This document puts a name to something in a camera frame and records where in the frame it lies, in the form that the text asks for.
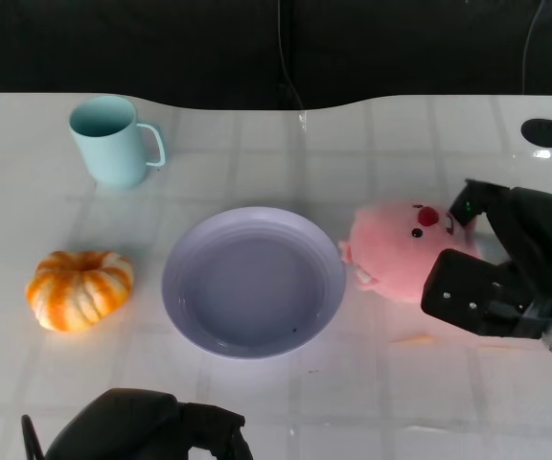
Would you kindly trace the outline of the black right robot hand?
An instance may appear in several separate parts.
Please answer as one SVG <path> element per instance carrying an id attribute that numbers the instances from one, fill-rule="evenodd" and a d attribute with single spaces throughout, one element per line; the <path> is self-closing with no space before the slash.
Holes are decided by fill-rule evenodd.
<path id="1" fill-rule="evenodd" d="M 449 211 L 462 225 L 485 215 L 509 259 L 442 251 L 422 311 L 476 335 L 541 338 L 552 325 L 552 194 L 469 179 Z"/>

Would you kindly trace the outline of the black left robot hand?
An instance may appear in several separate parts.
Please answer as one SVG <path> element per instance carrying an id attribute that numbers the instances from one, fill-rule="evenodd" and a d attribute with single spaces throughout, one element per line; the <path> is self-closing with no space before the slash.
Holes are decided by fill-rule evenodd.
<path id="1" fill-rule="evenodd" d="M 226 409 L 179 402 L 168 393 L 114 388 L 86 406 L 49 446 L 47 459 L 187 459 L 191 449 L 216 459 L 251 459 L 245 418 Z"/>

